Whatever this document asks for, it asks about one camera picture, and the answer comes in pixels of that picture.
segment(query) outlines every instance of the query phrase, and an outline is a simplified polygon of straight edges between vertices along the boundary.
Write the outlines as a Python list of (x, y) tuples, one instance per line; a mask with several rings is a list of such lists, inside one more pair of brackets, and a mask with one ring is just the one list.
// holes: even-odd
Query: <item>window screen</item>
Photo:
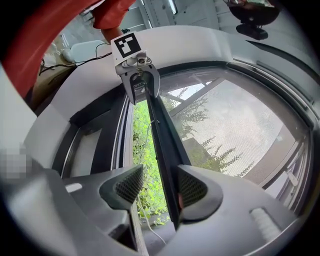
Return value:
[[(294, 159), (306, 145), (306, 126), (244, 74), (223, 68), (179, 72), (161, 79), (160, 95), (193, 166), (261, 187), (284, 173), (283, 187), (294, 170), (287, 170), (289, 164), (303, 156)], [(273, 190), (277, 197), (281, 189)]]

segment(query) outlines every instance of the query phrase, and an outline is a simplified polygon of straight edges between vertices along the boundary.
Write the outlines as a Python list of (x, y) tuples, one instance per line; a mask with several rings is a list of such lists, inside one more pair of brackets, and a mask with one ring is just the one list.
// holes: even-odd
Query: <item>red sleeve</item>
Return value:
[(129, 7), (136, 0), (105, 0), (92, 11), (93, 27), (96, 29), (113, 29), (119, 27)]
[(34, 86), (41, 59), (52, 41), (74, 17), (96, 2), (46, 0), (25, 20), (1, 60), (5, 72), (22, 97)]

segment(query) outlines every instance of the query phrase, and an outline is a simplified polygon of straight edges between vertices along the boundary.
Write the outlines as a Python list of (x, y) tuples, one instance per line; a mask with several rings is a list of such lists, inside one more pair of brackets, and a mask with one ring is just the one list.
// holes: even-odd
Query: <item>black cable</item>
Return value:
[(96, 46), (96, 48), (95, 48), (95, 57), (96, 57), (96, 58), (98, 58), (97, 49), (98, 49), (99, 46), (102, 46), (102, 45), (110, 45), (110, 43), (105, 43), (105, 42), (104, 42), (104, 43), (100, 43), (100, 44), (98, 44), (98, 45)]
[(86, 63), (88, 63), (88, 62), (95, 61), (95, 60), (100, 60), (100, 59), (105, 58), (105, 57), (108, 57), (109, 55), (112, 54), (112, 52), (109, 52), (109, 53), (107, 53), (107, 54), (105, 54), (105, 55), (102, 55), (102, 56), (97, 57), (97, 48), (98, 48), (98, 46), (101, 46), (101, 45), (108, 45), (108, 43), (101, 43), (101, 44), (99, 44), (99, 45), (96, 46), (96, 48), (95, 48), (95, 56), (96, 56), (96, 57), (95, 57), (95, 58), (91, 58), (91, 59), (88, 59), (88, 60), (86, 60), (86, 61), (73, 62), (73, 63), (69, 63), (69, 64), (57, 64), (57, 65), (49, 66), (49, 67), (44, 68), (44, 69), (42, 69), (42, 70), (40, 69), (39, 77), (40, 77), (40, 75), (41, 75), (43, 72), (46, 72), (46, 71), (48, 71), (48, 70), (52, 70), (52, 69), (57, 68), (57, 67), (73, 68), (73, 67), (74, 67), (74, 64), (81, 63), (80, 65), (78, 65), (78, 67), (80, 67), (80, 66), (82, 66), (82, 65), (84, 65), (84, 64), (86, 64)]
[(42, 70), (44, 69), (44, 67), (45, 67), (45, 60), (42, 58), (42, 60), (41, 60), (41, 66), (40, 66), (40, 72), (39, 72), (39, 74), (42, 72)]

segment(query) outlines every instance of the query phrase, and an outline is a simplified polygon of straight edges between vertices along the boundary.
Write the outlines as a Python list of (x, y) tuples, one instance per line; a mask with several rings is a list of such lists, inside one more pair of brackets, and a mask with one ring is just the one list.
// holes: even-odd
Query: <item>foliage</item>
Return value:
[(160, 216), (160, 217), (156, 218), (156, 220), (154, 221), (154, 224), (156, 226), (165, 225), (166, 222), (168, 222), (168, 221), (170, 221), (170, 217), (169, 216), (166, 216), (166, 218)]
[[(133, 116), (133, 163), (139, 164), (139, 155), (144, 147), (147, 137), (147, 128), (150, 123), (148, 105), (146, 101), (136, 104)], [(144, 182), (139, 194), (142, 207), (149, 218), (150, 215), (168, 212), (167, 203), (162, 188), (161, 178), (156, 160), (156, 153), (152, 139), (151, 127), (149, 128), (148, 140), (141, 156), (140, 164), (143, 164)], [(144, 218), (140, 204), (137, 204), (138, 214)]]
[[(188, 87), (183, 88), (177, 97), (180, 98), (187, 90)], [(171, 111), (178, 105), (177, 102), (165, 97), (162, 98), (162, 101), (168, 111)], [(196, 130), (193, 128), (192, 124), (208, 119), (206, 113), (208, 112), (208, 109), (204, 107), (207, 102), (208, 99), (205, 95), (203, 95), (174, 116), (174, 126), (182, 138), (187, 137), (188, 134), (194, 136)], [(201, 143), (202, 148), (191, 148), (187, 153), (191, 163), (196, 163), (198, 167), (225, 173), (228, 166), (232, 165), (241, 158), (242, 153), (235, 155), (231, 160), (228, 160), (230, 155), (235, 152), (236, 148), (234, 147), (225, 152), (220, 152), (222, 147), (221, 144), (216, 147), (214, 153), (209, 154), (208, 152), (214, 148), (212, 146), (214, 138), (215, 137), (211, 137)], [(243, 173), (242, 177), (249, 171), (252, 165), (253, 162), (241, 172), (241, 174)]]
[(251, 167), (254, 165), (254, 163), (255, 161), (252, 161), (242, 172), (238, 173), (236, 177), (242, 178), (243, 176), (245, 176), (247, 172), (249, 172)]

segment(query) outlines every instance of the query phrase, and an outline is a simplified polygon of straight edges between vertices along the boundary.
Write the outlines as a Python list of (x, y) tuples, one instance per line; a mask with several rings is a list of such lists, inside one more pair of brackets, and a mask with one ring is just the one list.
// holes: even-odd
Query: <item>metal bracket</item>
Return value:
[(154, 98), (159, 94), (160, 75), (152, 64), (146, 52), (137, 54), (115, 66), (115, 71), (120, 75), (124, 89), (132, 104), (136, 104), (135, 90), (145, 87), (145, 90)]

